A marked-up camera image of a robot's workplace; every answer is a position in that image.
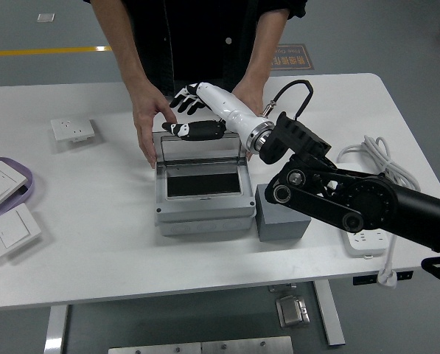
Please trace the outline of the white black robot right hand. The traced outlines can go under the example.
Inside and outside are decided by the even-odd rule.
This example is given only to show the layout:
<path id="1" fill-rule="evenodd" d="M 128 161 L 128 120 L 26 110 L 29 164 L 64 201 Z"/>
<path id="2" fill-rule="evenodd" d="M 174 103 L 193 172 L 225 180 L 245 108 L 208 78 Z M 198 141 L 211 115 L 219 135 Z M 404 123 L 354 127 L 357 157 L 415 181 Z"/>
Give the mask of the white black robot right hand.
<path id="1" fill-rule="evenodd" d="M 258 117 L 234 94 L 211 83 L 190 84 L 182 88 L 170 103 L 180 113 L 192 115 L 207 107 L 219 120 L 162 124 L 162 128 L 186 141 L 206 141 L 223 137 L 226 131 L 237 133 L 245 149 L 258 154 L 274 128 L 274 123 Z"/>

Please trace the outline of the person's right hand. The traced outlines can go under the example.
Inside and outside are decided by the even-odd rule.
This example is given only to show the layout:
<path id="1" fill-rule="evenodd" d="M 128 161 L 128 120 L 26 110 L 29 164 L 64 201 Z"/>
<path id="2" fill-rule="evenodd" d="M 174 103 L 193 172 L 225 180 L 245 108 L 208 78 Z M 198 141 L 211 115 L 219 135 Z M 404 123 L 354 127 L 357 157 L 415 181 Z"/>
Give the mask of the person's right hand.
<path id="1" fill-rule="evenodd" d="M 153 143 L 153 123 L 157 114 L 165 121 L 177 123 L 177 119 L 165 96 L 151 83 L 142 83 L 132 97 L 133 121 L 136 128 L 139 147 L 152 168 L 155 167 L 157 155 Z"/>

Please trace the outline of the person's left hand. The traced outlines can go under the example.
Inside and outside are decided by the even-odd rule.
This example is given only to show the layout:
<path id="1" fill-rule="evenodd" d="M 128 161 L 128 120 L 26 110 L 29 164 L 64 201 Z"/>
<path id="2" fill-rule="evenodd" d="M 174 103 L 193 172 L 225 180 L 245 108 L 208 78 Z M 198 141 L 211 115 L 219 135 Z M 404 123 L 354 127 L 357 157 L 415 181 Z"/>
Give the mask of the person's left hand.
<path id="1" fill-rule="evenodd" d="M 248 106 L 257 116 L 263 112 L 263 91 L 267 78 L 244 76 L 232 93 Z"/>

